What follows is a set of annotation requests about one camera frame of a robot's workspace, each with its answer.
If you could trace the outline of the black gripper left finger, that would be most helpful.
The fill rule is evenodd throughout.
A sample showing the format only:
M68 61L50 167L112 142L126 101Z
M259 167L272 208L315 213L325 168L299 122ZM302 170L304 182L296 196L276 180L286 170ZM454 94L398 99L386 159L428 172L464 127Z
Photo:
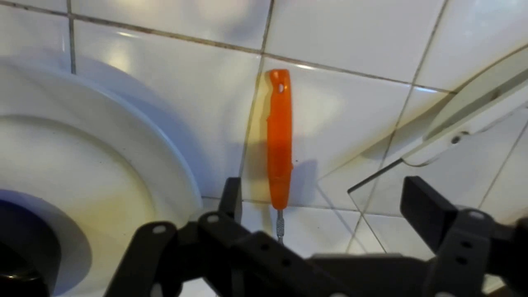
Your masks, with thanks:
M225 183L218 210L239 223L243 216L241 178L230 177Z

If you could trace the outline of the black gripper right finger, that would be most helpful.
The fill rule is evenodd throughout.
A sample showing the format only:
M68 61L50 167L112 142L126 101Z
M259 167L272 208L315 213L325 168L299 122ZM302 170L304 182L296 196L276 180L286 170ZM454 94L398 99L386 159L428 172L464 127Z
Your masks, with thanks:
M457 208L421 177L404 178L399 211L432 253L457 216Z

